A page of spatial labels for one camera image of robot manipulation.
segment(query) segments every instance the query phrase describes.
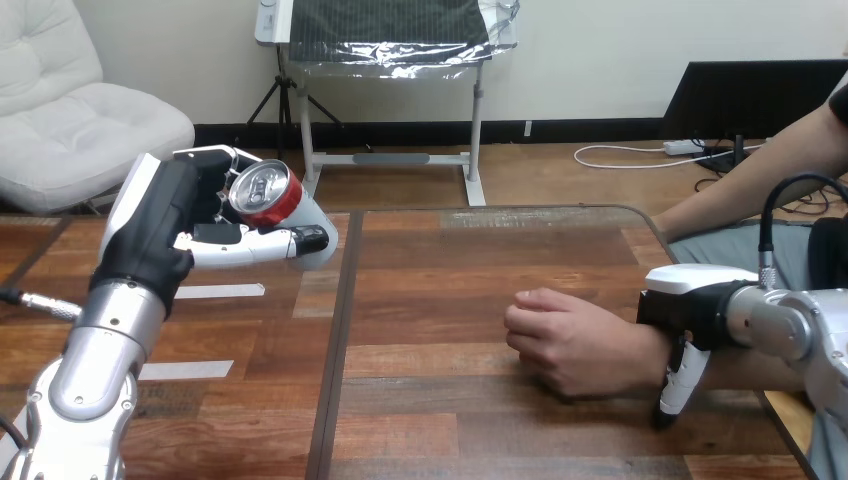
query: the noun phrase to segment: white armchair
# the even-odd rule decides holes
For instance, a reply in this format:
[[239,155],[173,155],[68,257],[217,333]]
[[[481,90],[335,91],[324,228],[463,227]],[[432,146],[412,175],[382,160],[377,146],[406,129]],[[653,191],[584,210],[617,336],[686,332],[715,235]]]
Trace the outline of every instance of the white armchair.
[[0,0],[0,198],[62,210],[120,184],[139,153],[192,146],[182,112],[102,81],[71,0]]

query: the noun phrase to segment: human arm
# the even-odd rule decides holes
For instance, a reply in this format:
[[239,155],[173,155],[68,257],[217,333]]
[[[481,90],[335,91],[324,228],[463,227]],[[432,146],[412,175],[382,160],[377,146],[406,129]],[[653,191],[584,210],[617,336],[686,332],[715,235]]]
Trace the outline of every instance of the human arm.
[[[584,300],[548,289],[521,292],[507,309],[507,344],[533,374],[568,396],[662,388],[671,340]],[[780,360],[744,349],[714,353],[701,388],[803,390]]]
[[[672,242],[756,215],[775,185],[800,172],[844,174],[848,171],[848,125],[844,123],[848,115],[841,114],[848,110],[848,100],[844,99],[848,99],[847,89],[834,96],[836,101],[777,134],[710,188],[655,216],[659,231]],[[799,182],[783,193],[779,203],[797,200],[817,188],[815,182]]]

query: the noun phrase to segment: monitor stand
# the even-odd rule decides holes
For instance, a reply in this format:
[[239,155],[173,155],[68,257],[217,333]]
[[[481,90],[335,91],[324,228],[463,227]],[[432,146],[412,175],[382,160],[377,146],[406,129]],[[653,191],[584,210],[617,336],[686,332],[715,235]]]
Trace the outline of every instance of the monitor stand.
[[[729,148],[726,147],[705,147],[704,153],[702,156],[710,156],[716,155],[719,153],[724,153],[729,151]],[[706,160],[699,160],[696,162],[698,165],[706,168],[707,170],[712,170],[717,173],[728,173],[733,170],[737,165],[742,163],[745,158],[748,157],[748,154],[745,152],[745,137],[743,135],[736,135],[736,138],[733,142],[733,153],[730,155],[722,155],[718,158],[708,158]]]

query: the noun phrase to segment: black monitor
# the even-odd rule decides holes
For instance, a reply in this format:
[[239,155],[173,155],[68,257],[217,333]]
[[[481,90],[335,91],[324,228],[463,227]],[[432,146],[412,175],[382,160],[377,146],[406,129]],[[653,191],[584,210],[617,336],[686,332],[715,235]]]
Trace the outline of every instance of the black monitor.
[[[822,105],[848,60],[691,62],[663,118],[665,140],[730,139],[734,155],[698,162],[728,172],[745,159],[745,138],[774,136]],[[720,149],[705,149],[708,154]]]

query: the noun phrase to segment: fist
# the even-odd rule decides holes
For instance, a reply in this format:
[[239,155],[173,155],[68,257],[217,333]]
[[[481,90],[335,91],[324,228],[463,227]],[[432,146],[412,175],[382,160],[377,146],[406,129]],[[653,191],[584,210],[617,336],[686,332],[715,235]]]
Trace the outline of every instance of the fist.
[[516,294],[504,326],[521,363],[566,396],[659,389],[671,355],[653,327],[546,288]]

